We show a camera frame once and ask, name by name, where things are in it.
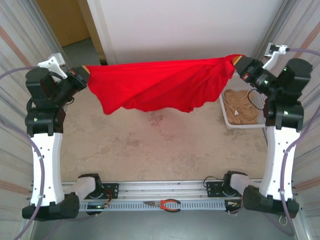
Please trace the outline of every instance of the red cloth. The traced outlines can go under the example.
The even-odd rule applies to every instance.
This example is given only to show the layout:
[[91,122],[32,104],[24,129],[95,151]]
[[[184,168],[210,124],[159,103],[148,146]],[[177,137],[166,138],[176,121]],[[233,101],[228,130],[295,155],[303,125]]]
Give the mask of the red cloth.
[[189,113],[218,99],[235,71],[235,56],[87,66],[88,87],[105,114],[120,107],[144,112],[175,108]]

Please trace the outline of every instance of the pliers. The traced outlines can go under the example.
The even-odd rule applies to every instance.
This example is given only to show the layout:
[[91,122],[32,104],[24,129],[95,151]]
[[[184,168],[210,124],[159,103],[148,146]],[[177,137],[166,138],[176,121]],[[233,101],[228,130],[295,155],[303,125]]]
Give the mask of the pliers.
[[144,201],[143,203],[154,206],[154,207],[160,207],[161,209],[163,209],[169,213],[178,213],[181,211],[181,209],[171,209],[171,208],[167,208],[165,206],[166,203],[181,204],[180,201],[175,200],[175,199],[167,199],[167,200],[161,200],[161,201]]

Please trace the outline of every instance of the door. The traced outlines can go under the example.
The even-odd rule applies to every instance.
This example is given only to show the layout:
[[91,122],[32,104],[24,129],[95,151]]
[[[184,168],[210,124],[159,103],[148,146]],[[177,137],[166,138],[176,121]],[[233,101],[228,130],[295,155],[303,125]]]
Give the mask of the door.
[[90,38],[77,0],[36,0],[62,47]]

